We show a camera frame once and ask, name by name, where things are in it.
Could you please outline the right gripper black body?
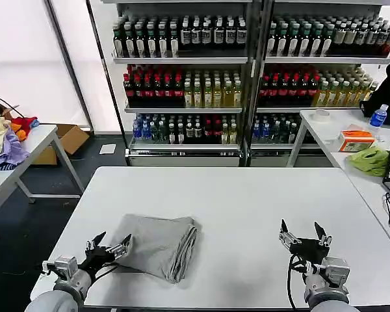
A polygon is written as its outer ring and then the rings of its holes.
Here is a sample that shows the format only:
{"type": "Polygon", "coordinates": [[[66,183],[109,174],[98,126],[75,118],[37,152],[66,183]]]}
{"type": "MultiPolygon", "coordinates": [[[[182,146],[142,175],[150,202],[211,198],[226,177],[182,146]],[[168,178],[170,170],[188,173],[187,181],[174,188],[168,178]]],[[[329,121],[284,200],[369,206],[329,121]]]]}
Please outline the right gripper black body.
{"type": "Polygon", "coordinates": [[[289,251],[292,255],[297,255],[305,261],[320,265],[328,255],[329,248],[320,244],[319,240],[300,238],[300,242],[292,243],[289,246],[289,251]]]}

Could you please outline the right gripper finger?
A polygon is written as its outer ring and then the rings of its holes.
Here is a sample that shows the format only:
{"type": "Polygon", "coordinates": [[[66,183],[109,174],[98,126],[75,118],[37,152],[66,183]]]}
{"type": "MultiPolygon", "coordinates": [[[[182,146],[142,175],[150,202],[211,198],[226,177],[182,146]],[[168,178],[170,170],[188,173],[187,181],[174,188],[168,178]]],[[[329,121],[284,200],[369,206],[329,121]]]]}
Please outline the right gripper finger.
{"type": "Polygon", "coordinates": [[[279,240],[286,247],[287,250],[291,251],[292,248],[296,248],[302,244],[302,241],[295,237],[287,227],[284,219],[281,219],[281,227],[279,231],[279,240]]]}
{"type": "Polygon", "coordinates": [[[315,226],[315,231],[317,233],[317,236],[318,236],[318,244],[325,247],[325,248],[329,248],[330,247],[330,244],[332,243],[332,236],[331,235],[327,235],[324,228],[322,226],[320,226],[317,222],[314,222],[314,226],[315,226]]]}

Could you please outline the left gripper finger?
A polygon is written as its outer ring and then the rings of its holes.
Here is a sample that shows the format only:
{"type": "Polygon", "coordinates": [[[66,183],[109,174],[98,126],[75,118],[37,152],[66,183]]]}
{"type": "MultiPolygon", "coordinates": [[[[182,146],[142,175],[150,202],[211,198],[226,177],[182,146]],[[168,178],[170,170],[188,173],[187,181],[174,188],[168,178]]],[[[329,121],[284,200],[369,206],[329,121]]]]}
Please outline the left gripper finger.
{"type": "Polygon", "coordinates": [[[129,234],[119,244],[111,246],[107,249],[107,251],[113,255],[114,259],[119,259],[125,256],[130,250],[132,238],[132,234],[129,234]]]}
{"type": "Polygon", "coordinates": [[[103,240],[106,235],[106,231],[96,235],[92,240],[86,242],[85,252],[104,252],[106,247],[100,246],[100,242],[103,240]]]}

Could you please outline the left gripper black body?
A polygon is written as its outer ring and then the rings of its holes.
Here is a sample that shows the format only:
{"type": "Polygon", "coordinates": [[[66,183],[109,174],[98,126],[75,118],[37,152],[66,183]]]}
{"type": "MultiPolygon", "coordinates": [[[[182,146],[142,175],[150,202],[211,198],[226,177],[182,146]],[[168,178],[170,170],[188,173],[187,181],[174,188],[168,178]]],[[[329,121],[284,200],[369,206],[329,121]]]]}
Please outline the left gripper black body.
{"type": "Polygon", "coordinates": [[[86,258],[79,265],[79,269],[86,272],[97,272],[106,264],[112,263],[115,260],[113,253],[108,251],[107,247],[96,246],[85,251],[86,258]]]}

